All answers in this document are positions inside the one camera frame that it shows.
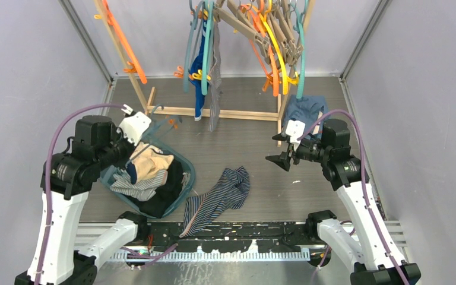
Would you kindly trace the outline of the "beige underwear with navy trim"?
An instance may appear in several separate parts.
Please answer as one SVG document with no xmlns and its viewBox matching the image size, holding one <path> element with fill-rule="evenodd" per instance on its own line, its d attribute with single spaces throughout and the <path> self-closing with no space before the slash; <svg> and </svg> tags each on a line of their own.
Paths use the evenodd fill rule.
<svg viewBox="0 0 456 285">
<path fill-rule="evenodd" d="M 126 167 L 131 184 L 154 178 L 159 170 L 167 170 L 174 156 L 164 154 L 161 149 L 148 143 L 139 142 Z"/>
</svg>

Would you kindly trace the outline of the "striped navy shorts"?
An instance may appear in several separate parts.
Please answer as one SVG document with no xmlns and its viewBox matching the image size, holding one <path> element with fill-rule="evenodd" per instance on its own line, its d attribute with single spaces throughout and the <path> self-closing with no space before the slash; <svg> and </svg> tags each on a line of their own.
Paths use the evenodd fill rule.
<svg viewBox="0 0 456 285">
<path fill-rule="evenodd" d="M 183 231 L 179 237 L 193 236 L 226 210 L 242 208 L 250 188 L 250 175 L 243 166 L 237 169 L 225 168 L 208 192 L 186 199 Z"/>
</svg>

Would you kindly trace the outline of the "orange plastic clip hanger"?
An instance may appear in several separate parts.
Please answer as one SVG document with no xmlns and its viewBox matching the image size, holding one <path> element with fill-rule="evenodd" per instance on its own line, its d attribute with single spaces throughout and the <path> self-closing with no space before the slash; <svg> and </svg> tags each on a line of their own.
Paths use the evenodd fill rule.
<svg viewBox="0 0 456 285">
<path fill-rule="evenodd" d="M 94 18 L 102 20 L 104 22 L 106 29 L 108 30 L 113 40 L 113 44 L 115 45 L 115 48 L 119 53 L 119 56 L 123 63 L 124 73 L 137 74 L 139 80 L 143 84 L 147 84 L 147 78 L 144 73 L 144 70 L 138 62 L 137 56 L 132 50 L 132 47 L 129 44 L 129 41 L 127 40 L 126 36 L 124 35 L 124 32 L 121 29 L 118 21 L 112 14 L 108 2 L 106 0 L 94 1 L 94 4 L 98 12 L 97 15 L 94 15 Z"/>
</svg>

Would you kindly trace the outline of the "slate blue clip hanger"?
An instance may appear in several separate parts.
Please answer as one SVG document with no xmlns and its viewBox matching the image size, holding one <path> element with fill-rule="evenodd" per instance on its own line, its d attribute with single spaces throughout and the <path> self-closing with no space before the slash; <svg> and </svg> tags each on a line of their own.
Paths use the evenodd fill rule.
<svg viewBox="0 0 456 285">
<path fill-rule="evenodd" d="M 178 126 L 183 123 L 183 119 L 181 115 L 167 115 L 165 119 L 162 119 L 161 121 L 157 121 L 153 119 L 153 116 L 156 113 L 156 110 L 160 108 L 160 110 L 164 110 L 164 105 L 162 104 L 157 104 L 154 106 L 150 112 L 149 118 L 151 119 L 151 124 L 148 130 L 146 130 L 142 136 L 141 139 L 148 139 L 148 146 L 143 147 L 140 151 L 138 151 L 135 155 L 132 155 L 130 159 L 127 161 L 126 166 L 129 165 L 130 163 L 133 163 L 133 161 L 141 154 L 143 153 L 146 149 L 148 149 L 153 142 L 153 139 L 159 139 L 163 136 L 165 136 L 168 132 L 170 132 L 173 129 L 178 129 Z M 167 131 L 164 131 L 164 133 L 161 134 L 159 137 L 154 137 L 154 134 L 165 124 L 170 125 L 169 129 Z"/>
</svg>

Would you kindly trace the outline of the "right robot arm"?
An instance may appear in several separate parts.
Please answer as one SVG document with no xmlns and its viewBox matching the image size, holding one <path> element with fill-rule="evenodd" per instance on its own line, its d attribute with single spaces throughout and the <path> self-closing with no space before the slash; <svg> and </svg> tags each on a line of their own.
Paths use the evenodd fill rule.
<svg viewBox="0 0 456 285">
<path fill-rule="evenodd" d="M 272 137 L 288 144 L 279 155 L 266 160 L 288 171 L 301 160 L 320 163 L 325 179 L 349 213 L 356 237 L 344 230 L 330 210 L 308 214 L 308 240 L 325 242 L 350 271 L 351 284 L 416 284 L 421 278 L 417 264 L 406 261 L 397 248 L 375 204 L 371 185 L 360 159 L 350 153 L 350 130 L 341 119 L 328 119 L 320 139 L 300 136 L 301 121 L 288 121 L 285 130 Z"/>
</svg>

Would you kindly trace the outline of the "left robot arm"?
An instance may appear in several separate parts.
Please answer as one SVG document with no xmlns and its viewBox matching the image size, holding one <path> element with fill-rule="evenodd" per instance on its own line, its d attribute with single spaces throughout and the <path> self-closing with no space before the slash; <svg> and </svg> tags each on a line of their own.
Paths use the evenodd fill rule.
<svg viewBox="0 0 456 285">
<path fill-rule="evenodd" d="M 101 266 L 121 247 L 146 243 L 147 218 L 130 211 L 94 242 L 75 248 L 81 212 L 89 192 L 108 167 L 124 167 L 150 118 L 138 112 L 119 125 L 111 118 L 87 115 L 79 119 L 71 148 L 49 157 L 41 188 L 43 213 L 34 258 L 15 284 L 93 284 Z"/>
</svg>

